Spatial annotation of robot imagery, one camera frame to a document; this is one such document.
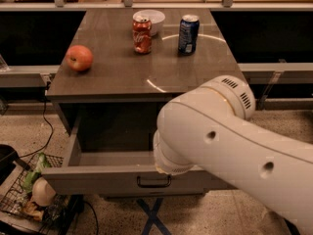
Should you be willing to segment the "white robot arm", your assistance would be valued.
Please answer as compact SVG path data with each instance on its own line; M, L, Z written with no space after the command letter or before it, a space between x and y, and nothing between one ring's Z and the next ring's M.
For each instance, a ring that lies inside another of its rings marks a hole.
M312 235L313 145L250 123L254 109L249 86L231 75L169 101L157 117L156 168L197 165Z

